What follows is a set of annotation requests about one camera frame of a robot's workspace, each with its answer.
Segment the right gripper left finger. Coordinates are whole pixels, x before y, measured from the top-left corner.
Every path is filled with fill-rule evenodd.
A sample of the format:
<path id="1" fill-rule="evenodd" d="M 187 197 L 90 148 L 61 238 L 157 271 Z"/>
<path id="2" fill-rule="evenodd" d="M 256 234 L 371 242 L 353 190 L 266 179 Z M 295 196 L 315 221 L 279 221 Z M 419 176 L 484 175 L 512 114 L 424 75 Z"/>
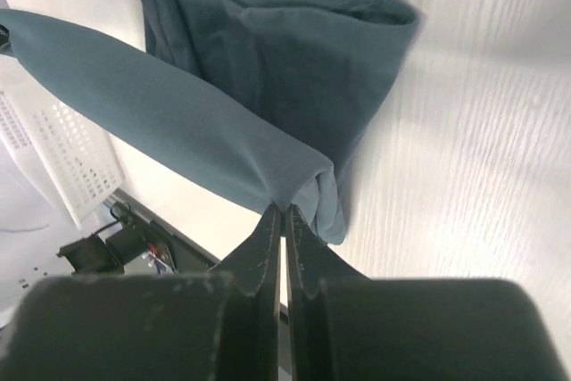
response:
<path id="1" fill-rule="evenodd" d="M 281 214 L 204 273 L 50 277 L 4 332 L 4 380 L 275 380 Z"/>

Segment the white perforated plastic basket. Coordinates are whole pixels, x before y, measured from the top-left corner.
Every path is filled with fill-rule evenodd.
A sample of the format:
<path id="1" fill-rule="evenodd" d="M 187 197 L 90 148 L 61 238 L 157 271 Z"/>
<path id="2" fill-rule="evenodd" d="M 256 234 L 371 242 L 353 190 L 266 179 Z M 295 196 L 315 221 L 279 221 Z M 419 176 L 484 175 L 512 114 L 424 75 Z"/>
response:
<path id="1" fill-rule="evenodd" d="M 102 128 L 1 57 L 1 141 L 34 188 L 77 228 L 124 180 Z"/>

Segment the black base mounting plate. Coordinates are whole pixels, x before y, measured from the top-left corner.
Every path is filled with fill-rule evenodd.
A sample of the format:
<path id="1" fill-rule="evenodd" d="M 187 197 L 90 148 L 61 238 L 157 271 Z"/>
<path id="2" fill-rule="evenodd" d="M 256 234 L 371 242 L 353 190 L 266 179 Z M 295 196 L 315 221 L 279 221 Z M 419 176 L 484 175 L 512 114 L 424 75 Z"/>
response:
<path id="1" fill-rule="evenodd" d="M 203 273 L 219 263 L 219 259 L 165 222 L 137 217 L 136 224 L 142 229 L 150 254 L 176 273 Z"/>

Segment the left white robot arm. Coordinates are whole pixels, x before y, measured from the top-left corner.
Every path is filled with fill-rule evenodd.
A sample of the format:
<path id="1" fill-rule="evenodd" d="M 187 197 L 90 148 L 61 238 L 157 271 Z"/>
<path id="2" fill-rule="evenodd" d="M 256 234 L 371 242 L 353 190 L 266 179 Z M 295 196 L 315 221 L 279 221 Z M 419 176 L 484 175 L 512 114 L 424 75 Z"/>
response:
<path id="1" fill-rule="evenodd" d="M 44 277 L 70 274 L 60 247 L 111 224 L 124 175 L 109 135 L 1 59 L 1 323 Z"/>

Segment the teal blue t-shirt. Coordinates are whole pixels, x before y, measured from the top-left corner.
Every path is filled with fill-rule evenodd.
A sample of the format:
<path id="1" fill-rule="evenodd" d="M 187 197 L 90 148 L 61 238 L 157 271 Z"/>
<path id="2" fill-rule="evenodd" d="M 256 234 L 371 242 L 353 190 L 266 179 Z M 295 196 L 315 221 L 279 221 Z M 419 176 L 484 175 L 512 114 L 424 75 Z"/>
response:
<path id="1" fill-rule="evenodd" d="M 145 49 L 4 9 L 2 52 L 69 107 L 248 210 L 346 235 L 338 190 L 420 21 L 404 0 L 140 0 Z"/>

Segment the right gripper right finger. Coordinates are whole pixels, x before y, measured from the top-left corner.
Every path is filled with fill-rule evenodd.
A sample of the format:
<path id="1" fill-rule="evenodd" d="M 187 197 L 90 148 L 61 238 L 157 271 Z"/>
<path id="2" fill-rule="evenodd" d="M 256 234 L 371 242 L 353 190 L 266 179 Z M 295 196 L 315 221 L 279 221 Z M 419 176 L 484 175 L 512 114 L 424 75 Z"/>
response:
<path id="1" fill-rule="evenodd" d="M 497 278 L 371 279 L 285 216 L 296 380 L 554 380 L 536 306 Z"/>

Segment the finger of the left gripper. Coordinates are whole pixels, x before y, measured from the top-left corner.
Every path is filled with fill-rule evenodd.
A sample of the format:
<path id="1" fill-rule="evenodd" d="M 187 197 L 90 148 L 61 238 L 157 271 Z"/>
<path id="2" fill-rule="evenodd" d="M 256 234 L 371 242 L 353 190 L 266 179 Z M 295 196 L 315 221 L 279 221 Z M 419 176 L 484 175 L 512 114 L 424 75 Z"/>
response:
<path id="1" fill-rule="evenodd" d="M 6 49 L 10 45 L 10 31 L 3 25 L 0 26 L 0 49 Z"/>

